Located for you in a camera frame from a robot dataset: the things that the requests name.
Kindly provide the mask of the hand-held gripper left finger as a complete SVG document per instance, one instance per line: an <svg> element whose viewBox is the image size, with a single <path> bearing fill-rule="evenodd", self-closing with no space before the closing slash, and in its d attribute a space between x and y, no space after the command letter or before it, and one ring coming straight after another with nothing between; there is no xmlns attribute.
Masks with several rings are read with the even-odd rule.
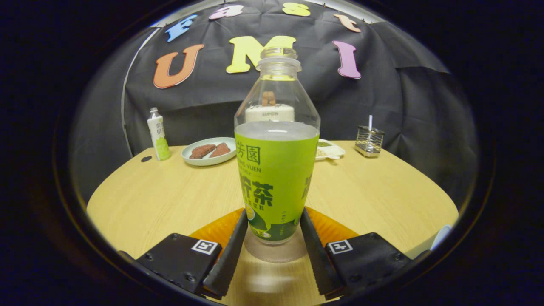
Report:
<svg viewBox="0 0 544 306"><path fill-rule="evenodd" d="M172 233L141 255L146 273L198 296L227 294L247 232L245 209L235 210L191 235Z"/></svg>

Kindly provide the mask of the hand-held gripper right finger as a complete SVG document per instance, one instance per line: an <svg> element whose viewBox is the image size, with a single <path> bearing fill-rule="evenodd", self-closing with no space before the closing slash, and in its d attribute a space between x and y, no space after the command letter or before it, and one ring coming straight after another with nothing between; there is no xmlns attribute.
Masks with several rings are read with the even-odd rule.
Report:
<svg viewBox="0 0 544 306"><path fill-rule="evenodd" d="M359 235L305 207L300 227L318 286L325 298L375 291L414 265L414 260L375 232Z"/></svg>

